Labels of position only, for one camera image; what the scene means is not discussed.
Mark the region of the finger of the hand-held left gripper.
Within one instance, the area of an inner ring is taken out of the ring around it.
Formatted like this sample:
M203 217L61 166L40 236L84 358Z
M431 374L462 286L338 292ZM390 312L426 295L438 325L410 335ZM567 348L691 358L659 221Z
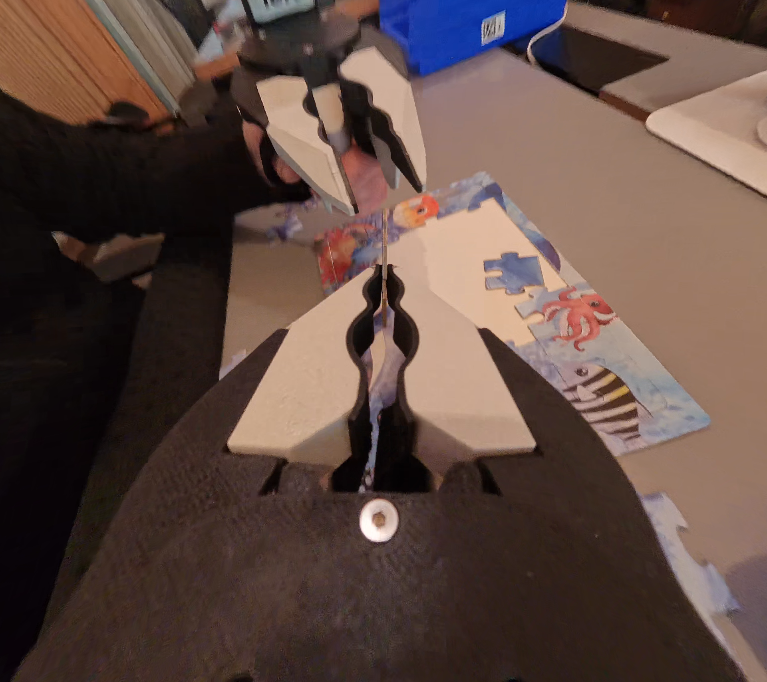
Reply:
M338 73L357 97L375 155L391 189L405 178L422 193L427 187L427 158L413 89L407 75L375 46L349 54Z
M320 118L305 108L309 88L302 77L276 75L258 81L256 88L266 115L266 132L278 156L328 208L357 214L341 151L328 139Z

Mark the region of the person's left forearm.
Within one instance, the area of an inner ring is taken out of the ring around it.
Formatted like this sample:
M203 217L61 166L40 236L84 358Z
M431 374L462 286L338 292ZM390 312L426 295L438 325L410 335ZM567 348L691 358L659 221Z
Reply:
M53 232L187 235L247 210L311 198L241 119L165 135L70 125L2 92L2 250L54 248Z

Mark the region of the purple coral puzzle piece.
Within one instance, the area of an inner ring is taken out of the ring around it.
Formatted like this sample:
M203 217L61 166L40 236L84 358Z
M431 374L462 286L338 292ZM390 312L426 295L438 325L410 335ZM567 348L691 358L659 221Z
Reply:
M264 235L270 245L292 241L304 230L302 204L285 204L274 214L273 222L266 228Z

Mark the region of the sea animal jigsaw puzzle tray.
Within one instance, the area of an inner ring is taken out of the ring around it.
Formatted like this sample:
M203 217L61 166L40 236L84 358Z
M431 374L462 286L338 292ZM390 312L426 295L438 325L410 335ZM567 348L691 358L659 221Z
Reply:
M381 216L315 240L326 296L380 262ZM484 260L537 256L543 287L485 288ZM707 428L710 417L488 174L398 203L388 260L504 342L619 457Z

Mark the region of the cardboard puzzle piece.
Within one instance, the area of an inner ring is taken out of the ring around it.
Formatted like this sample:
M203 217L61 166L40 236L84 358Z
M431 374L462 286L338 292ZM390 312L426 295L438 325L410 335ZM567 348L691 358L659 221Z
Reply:
M389 242L389 208L383 208L381 216L381 249L380 249L380 318L382 329L388 324L388 242Z

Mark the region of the person's left hand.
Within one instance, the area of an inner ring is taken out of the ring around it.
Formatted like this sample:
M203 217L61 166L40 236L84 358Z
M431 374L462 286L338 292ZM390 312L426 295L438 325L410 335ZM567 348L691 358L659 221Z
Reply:
M341 156L359 215L373 214L387 202L389 187L378 160L356 145Z

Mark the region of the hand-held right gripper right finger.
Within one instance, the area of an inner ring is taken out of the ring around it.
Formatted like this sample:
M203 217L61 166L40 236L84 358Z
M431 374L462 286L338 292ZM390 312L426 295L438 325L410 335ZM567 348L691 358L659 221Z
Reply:
M392 339L403 356L387 408L387 461L444 476L478 458L536 448L480 329L406 270L387 268Z

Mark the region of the pale blue white puzzle piece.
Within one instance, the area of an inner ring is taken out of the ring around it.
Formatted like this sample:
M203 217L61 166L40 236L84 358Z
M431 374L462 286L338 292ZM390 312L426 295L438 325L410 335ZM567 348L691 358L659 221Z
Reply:
M666 560L700 616L713 624L715 617L740 611L739 602L715 565L697 562L686 549L680 534L688 525L671 498L665 493L655 493L642 495L640 500Z

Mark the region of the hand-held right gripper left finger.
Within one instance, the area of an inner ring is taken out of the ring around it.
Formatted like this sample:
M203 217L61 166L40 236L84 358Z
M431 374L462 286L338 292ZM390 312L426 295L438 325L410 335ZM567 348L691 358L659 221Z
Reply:
M380 266L368 268L290 325L228 438L232 454L364 478L381 289Z

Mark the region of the dark blue puzzle piece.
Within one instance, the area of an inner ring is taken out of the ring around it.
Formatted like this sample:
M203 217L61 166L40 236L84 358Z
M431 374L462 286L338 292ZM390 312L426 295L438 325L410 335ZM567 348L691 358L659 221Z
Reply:
M543 287L544 277L537 256L521 256L517 252L502 254L498 259L484 260L485 288L503 290L506 295L519 295L527 288Z

